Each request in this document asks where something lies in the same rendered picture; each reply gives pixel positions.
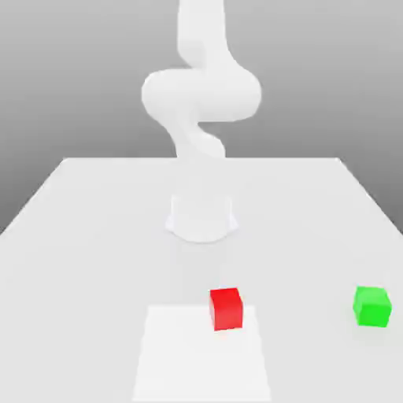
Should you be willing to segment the small red cube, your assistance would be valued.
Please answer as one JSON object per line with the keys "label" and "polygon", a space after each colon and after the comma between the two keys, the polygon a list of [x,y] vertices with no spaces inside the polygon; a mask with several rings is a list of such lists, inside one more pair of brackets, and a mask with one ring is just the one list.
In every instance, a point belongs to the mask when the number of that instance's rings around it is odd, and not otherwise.
{"label": "small red cube", "polygon": [[209,312],[214,331],[242,328],[243,302],[236,287],[209,292]]}

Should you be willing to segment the small green cube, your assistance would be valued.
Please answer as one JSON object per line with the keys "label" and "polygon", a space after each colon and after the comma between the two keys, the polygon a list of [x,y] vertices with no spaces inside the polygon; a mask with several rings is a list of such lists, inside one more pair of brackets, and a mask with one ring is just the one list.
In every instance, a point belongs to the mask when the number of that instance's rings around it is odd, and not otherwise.
{"label": "small green cube", "polygon": [[358,326],[387,327],[392,303],[382,287],[357,286],[353,312]]}

